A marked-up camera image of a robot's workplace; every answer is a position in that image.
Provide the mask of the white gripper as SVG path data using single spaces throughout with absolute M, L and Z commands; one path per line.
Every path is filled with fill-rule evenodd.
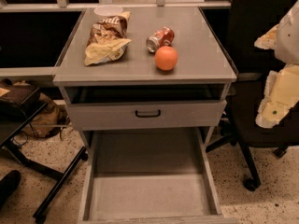
M 279 72 L 271 71 L 266 79 L 264 98 L 258 108 L 255 122 L 271 129 L 278 125 L 299 102 L 299 0 L 281 19 L 260 36 L 254 46 L 275 49 L 277 59 L 286 64 Z

